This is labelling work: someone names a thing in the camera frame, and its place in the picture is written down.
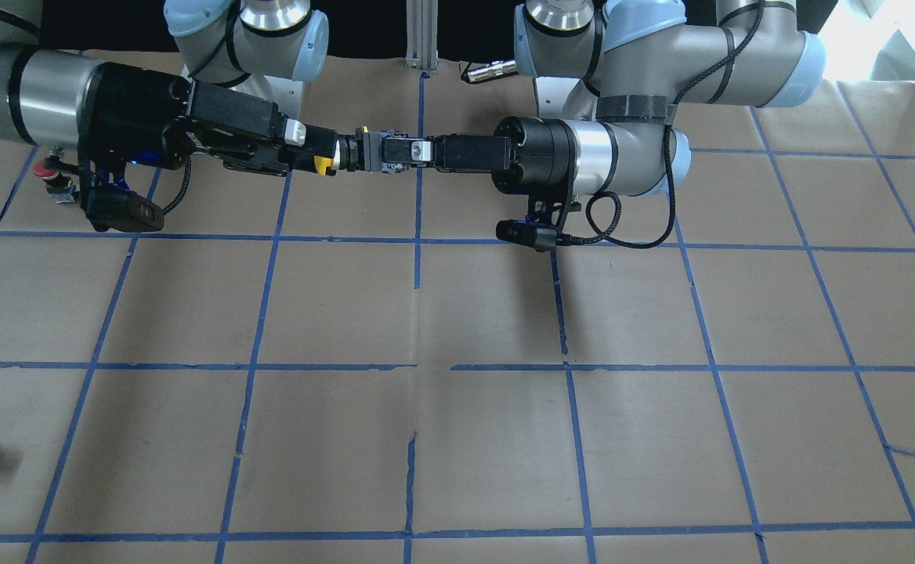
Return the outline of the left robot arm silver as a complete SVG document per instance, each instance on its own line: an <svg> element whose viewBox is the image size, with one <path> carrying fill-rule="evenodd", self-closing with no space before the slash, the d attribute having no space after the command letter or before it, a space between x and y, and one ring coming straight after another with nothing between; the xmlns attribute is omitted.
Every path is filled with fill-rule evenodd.
<svg viewBox="0 0 915 564"><path fill-rule="evenodd" d="M519 74L573 80L558 117L507 117L489 136L365 133L364 167L490 174L546 202L665 193L690 167L680 103L796 107L826 67L794 1L720 1L713 26L688 24L681 1L528 1L514 25Z"/></svg>

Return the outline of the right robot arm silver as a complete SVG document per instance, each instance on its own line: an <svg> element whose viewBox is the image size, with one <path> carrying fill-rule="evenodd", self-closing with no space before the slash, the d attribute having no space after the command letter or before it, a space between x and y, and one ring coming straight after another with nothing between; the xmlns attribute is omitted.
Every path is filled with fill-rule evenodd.
<svg viewBox="0 0 915 564"><path fill-rule="evenodd" d="M75 150L113 174L127 163L177 170L195 153L254 174L324 171L336 133L298 121L270 86L318 78L323 12L308 1L167 1L163 15L183 76L42 48L42 3L0 1L0 139Z"/></svg>

